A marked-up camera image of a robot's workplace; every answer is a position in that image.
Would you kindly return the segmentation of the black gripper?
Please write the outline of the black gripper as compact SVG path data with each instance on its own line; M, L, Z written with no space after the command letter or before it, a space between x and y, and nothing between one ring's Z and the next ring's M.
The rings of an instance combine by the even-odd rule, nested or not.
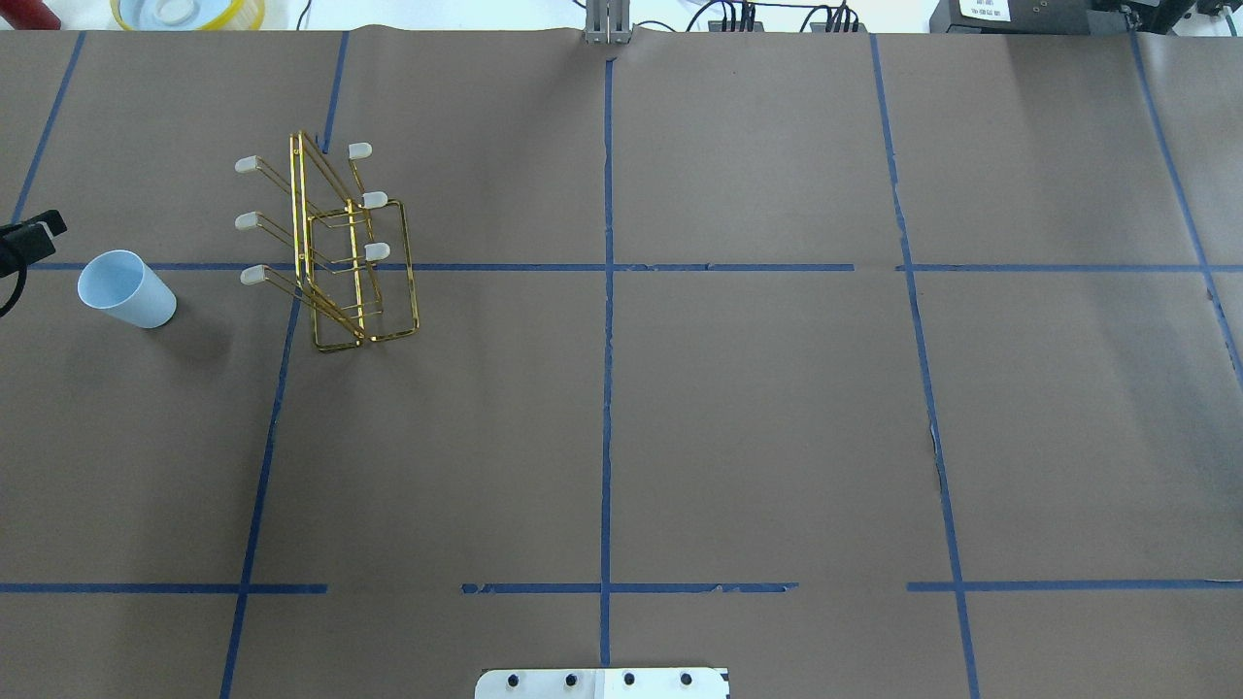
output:
M42 211L17 224L2 225L1 276L16 274L22 264L29 266L53 256L56 238L66 231L61 211Z

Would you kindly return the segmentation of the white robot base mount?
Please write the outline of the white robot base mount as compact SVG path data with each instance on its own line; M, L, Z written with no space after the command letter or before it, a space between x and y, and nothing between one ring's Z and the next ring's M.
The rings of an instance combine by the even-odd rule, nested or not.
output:
M475 698L728 698L728 670L711 667L493 669Z

